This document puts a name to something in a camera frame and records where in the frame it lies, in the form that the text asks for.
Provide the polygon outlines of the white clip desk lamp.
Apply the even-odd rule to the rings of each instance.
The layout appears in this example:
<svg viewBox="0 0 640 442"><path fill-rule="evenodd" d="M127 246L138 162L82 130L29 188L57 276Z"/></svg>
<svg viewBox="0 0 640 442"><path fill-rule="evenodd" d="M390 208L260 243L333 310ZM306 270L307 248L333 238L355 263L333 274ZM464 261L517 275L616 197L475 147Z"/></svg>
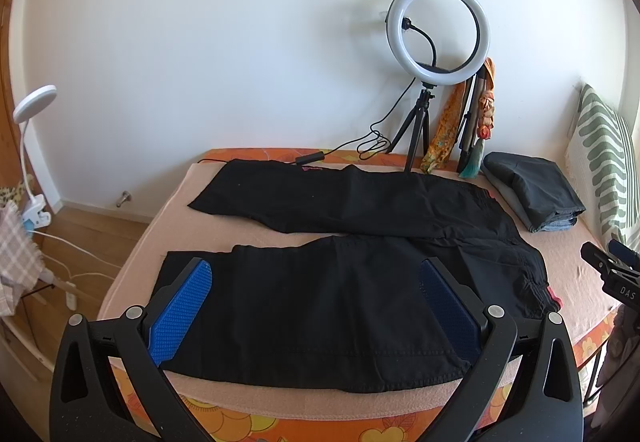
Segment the white clip desk lamp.
<svg viewBox="0 0 640 442"><path fill-rule="evenodd" d="M58 90L54 85L43 85L26 95L13 110L13 121L20 131L18 154L27 195L22 219L29 231L48 227L52 221L52 213L58 211L60 203L60 193L55 187L32 125L35 117L55 101L56 95Z"/></svg>

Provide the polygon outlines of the metal door stopper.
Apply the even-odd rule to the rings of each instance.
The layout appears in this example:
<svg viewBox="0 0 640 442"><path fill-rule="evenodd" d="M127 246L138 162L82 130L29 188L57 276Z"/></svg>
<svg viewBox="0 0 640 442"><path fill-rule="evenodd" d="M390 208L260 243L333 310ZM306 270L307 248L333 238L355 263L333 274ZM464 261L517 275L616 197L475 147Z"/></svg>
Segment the metal door stopper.
<svg viewBox="0 0 640 442"><path fill-rule="evenodd" d="M130 202L131 194L129 191L123 191L119 199L115 203L117 209L121 208L125 203Z"/></svg>

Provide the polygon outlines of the folded dark clothes stack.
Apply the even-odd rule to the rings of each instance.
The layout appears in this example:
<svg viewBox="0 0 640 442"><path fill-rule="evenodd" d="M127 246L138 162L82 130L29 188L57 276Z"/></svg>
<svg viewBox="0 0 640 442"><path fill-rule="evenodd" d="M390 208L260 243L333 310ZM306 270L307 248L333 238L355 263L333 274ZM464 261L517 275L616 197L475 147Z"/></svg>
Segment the folded dark clothes stack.
<svg viewBox="0 0 640 442"><path fill-rule="evenodd" d="M566 231L586 211L553 161L494 151L482 170L531 233Z"/></svg>

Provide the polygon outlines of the white power strip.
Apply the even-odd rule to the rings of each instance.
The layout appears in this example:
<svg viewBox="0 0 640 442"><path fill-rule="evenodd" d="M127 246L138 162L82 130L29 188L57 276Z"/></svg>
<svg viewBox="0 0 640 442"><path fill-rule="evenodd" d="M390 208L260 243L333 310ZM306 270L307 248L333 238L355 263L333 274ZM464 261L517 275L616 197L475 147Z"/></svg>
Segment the white power strip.
<svg viewBox="0 0 640 442"><path fill-rule="evenodd" d="M63 281L62 288L65 290L65 303L67 309L70 311L76 311L78 306L78 298L75 292L75 285L69 283L68 281Z"/></svg>

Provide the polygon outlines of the green striped white pillow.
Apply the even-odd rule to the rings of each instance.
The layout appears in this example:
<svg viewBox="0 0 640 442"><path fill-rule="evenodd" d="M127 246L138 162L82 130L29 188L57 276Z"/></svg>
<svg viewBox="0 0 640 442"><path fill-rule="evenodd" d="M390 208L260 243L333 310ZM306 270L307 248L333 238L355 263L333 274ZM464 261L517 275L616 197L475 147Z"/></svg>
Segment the green striped white pillow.
<svg viewBox="0 0 640 442"><path fill-rule="evenodd" d="M639 248L639 175L624 119L586 84L580 93L565 165L585 206L582 219L605 246Z"/></svg>

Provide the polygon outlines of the black mini tripod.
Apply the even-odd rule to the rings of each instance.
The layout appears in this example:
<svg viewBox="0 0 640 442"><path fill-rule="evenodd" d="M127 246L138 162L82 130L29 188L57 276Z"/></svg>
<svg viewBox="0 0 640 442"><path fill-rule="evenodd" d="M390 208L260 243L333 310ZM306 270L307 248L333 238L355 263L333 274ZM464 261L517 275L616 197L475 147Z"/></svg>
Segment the black mini tripod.
<svg viewBox="0 0 640 442"><path fill-rule="evenodd" d="M422 144L425 147L428 147L428 130L430 129L430 124L428 123L428 110L430 110L431 100L434 98L434 88L435 85L433 84L425 82L422 83L422 90L416 100L416 103L405 117L400 129L397 131L393 139L390 141L390 145L388 145L386 149L386 154L391 154L406 132L411 130L410 144L404 168L406 173L409 173L412 170L414 160L416 160L416 156L418 155L419 139L422 139Z"/></svg>

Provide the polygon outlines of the plaid cloth on chair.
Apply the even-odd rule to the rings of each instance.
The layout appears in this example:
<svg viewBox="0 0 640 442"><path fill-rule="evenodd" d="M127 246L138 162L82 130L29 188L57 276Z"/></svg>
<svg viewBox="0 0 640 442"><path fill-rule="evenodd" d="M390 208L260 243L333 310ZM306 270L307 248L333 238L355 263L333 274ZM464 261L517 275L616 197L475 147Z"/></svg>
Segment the plaid cloth on chair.
<svg viewBox="0 0 640 442"><path fill-rule="evenodd" d="M35 288L43 270L40 250L27 235L17 205L9 201L1 208L1 316L15 314L18 301Z"/></svg>

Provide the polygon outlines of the black pants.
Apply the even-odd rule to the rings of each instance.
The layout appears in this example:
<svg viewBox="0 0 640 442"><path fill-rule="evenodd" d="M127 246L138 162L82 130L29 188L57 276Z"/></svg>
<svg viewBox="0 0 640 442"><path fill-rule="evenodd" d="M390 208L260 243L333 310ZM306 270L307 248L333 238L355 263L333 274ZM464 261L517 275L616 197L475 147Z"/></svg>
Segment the black pants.
<svg viewBox="0 0 640 442"><path fill-rule="evenodd" d="M422 295L427 258L515 318L559 310L541 254L469 183L234 160L192 208L314 240L204 254L213 286L164 363L173 373L360 393L460 379L474 363L457 357Z"/></svg>

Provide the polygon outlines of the orange floral bed sheet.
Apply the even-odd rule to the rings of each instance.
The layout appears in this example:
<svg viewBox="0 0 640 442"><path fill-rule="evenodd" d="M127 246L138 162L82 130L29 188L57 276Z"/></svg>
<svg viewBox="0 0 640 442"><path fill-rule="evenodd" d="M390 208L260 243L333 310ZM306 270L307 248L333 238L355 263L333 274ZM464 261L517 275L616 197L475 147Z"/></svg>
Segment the orange floral bed sheet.
<svg viewBox="0 0 640 442"><path fill-rule="evenodd" d="M189 209L226 160L291 161L292 148L229 148L207 151L191 165L154 217L104 298L100 318L117 317L128 306L149 301L169 251L228 251L235 245L297 247L314 235L283 235L235 217L210 217ZM544 257L554 294L573 342L579 377L613 329L617 305L601 290L598 273L580 257L593 240L578 222L565 232L521 236ZM457 387L438 386L378 394L241 386L170 374L171 384L202 426L217 441L414 441Z"/></svg>

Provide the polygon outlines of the orange patterned scarf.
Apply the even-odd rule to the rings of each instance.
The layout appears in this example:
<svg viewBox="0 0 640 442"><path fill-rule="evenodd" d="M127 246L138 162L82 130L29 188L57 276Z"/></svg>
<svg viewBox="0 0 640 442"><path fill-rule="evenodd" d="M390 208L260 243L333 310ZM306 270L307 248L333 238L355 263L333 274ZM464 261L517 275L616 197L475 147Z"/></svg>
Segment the orange patterned scarf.
<svg viewBox="0 0 640 442"><path fill-rule="evenodd" d="M476 139L485 139L487 142L491 138L491 132L495 125L495 72L494 61L487 57L484 62L488 75L486 85L480 101L478 102L478 117ZM434 169L442 167L449 159L452 148L457 142L458 131L463 117L464 94L470 81L456 84L445 102L444 109L440 114L434 137L428 144L424 154L420 169L424 173L431 173Z"/></svg>

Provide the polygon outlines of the teal tassel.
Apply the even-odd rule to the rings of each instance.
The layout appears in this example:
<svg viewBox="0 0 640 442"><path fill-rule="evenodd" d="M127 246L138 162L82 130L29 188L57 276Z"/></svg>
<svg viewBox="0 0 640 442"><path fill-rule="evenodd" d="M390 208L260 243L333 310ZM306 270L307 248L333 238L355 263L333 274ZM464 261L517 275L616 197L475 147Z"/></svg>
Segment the teal tassel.
<svg viewBox="0 0 640 442"><path fill-rule="evenodd" d="M476 140L464 168L459 173L460 179L472 180L480 173L480 167L482 166L485 154L485 143L485 139Z"/></svg>

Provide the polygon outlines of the folded grey tripod stand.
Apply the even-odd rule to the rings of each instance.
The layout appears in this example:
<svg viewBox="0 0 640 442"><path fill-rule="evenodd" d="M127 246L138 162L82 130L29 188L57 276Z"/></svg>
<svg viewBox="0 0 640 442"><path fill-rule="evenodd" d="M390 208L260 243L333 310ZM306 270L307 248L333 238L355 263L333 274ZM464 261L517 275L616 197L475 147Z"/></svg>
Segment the folded grey tripod stand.
<svg viewBox="0 0 640 442"><path fill-rule="evenodd" d="M465 117L464 129L460 141L461 153L457 166L458 173L461 173L465 169L472 153L477 129L478 101L485 88L487 75L487 67L483 66L474 76L471 104Z"/></svg>

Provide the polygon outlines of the pink bed blanket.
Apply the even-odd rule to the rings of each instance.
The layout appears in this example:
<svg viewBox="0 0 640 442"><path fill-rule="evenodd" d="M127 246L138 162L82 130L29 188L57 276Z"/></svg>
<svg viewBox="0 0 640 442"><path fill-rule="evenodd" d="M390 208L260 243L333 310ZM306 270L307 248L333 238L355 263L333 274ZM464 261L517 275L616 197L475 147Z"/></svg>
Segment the pink bed blanket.
<svg viewBox="0 0 640 442"><path fill-rule="evenodd" d="M412 413L470 368L423 262L515 318L563 316L579 344L615 309L579 255L582 226L532 235L485 185L233 160L192 165L101 305L148 302L193 258L213 287L166 367L232 410L311 419Z"/></svg>

